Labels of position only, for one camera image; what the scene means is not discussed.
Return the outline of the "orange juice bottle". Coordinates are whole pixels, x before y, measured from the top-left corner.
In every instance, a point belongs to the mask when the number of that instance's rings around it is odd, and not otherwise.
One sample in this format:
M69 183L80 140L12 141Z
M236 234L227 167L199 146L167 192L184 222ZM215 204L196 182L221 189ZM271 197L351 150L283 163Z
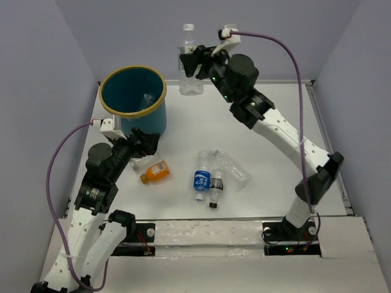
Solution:
M143 184L155 183L163 180L164 178L170 175L170 170L165 161L160 161L150 168L140 176L140 180Z

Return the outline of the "green label plastic bottle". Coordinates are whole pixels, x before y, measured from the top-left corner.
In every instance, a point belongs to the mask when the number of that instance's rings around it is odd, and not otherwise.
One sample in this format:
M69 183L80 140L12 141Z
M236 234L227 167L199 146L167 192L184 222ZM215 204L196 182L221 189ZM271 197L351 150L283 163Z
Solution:
M145 110L152 105L154 105L156 102L156 98L153 95L150 95L148 93L145 93L140 101L139 108L140 110Z

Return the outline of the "blue label plastic bottle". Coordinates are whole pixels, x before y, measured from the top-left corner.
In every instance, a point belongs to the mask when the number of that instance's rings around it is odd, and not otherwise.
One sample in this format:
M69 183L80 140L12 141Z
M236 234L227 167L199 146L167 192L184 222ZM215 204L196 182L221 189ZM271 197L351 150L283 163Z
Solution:
M195 192L195 200L203 201L205 194L210 188L211 167L210 167L210 152L202 150L197 153L196 168L193 177L192 188Z

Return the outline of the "black label plastic bottle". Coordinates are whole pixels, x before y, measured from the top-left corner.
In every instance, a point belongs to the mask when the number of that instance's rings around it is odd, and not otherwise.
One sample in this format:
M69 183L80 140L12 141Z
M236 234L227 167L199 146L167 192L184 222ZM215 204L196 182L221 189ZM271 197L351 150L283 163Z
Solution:
M222 194L224 193L224 177L225 172L221 168L216 168L212 174L211 174L211 181L210 181L210 203L209 207L211 209L217 209L219 200L222 197Z

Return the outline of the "clear crushed plastic bottle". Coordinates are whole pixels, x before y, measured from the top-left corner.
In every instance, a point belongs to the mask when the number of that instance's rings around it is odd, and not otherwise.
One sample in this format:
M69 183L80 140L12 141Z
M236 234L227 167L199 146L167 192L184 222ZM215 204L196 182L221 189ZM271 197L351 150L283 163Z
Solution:
M213 150L212 156L215 158L217 165L224 169L240 187L250 183L252 179L250 174L229 154L220 150Z

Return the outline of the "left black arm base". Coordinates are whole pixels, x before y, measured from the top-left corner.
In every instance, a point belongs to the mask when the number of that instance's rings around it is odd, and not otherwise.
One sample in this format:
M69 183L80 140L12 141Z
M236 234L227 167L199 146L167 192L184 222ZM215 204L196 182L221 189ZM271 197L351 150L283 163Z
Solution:
M153 257L155 256L156 224L137 222L132 235L118 244L111 256Z

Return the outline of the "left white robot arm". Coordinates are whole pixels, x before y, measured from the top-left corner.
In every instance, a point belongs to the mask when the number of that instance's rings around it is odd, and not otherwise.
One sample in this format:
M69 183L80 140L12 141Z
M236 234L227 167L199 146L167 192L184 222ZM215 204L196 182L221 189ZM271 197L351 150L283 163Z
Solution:
M126 211L110 211L118 179L129 161L154 155L160 134L132 129L130 134L104 134L106 143L92 145L87 153L86 173L74 202L67 232L55 224L63 245L43 281L32 292L97 292L99 275L107 274L108 259L122 241L134 237L136 217Z

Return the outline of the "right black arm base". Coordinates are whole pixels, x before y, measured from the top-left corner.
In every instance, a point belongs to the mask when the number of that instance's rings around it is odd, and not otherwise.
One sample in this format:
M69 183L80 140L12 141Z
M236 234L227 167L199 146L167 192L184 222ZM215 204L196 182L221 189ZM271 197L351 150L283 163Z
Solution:
M318 228L314 220L308 220L297 229L290 223L263 222L261 238L265 256L321 256Z

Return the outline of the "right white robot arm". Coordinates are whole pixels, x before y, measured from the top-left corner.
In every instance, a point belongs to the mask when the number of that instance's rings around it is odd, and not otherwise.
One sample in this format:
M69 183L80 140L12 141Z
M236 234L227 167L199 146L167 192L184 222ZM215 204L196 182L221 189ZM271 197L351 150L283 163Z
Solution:
M259 71L252 59L244 54L230 56L227 51L213 52L200 45L179 60L187 77L209 79L242 124L263 136L277 147L305 175L295 187L296 198L281 224L287 239L303 233L310 209L318 205L334 183L344 157L317 147L284 119L274 103L255 89Z

